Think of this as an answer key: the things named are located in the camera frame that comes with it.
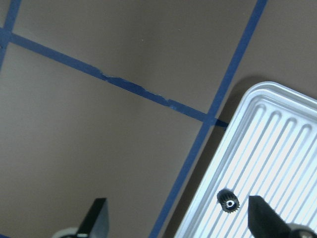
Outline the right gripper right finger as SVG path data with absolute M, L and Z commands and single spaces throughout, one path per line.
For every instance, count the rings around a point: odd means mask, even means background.
M 291 238 L 290 227 L 261 196 L 249 196 L 248 228 L 255 238 Z

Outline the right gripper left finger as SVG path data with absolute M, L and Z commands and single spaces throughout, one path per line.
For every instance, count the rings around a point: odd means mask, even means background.
M 109 232 L 108 202 L 96 198 L 79 226 L 77 238 L 106 238 Z

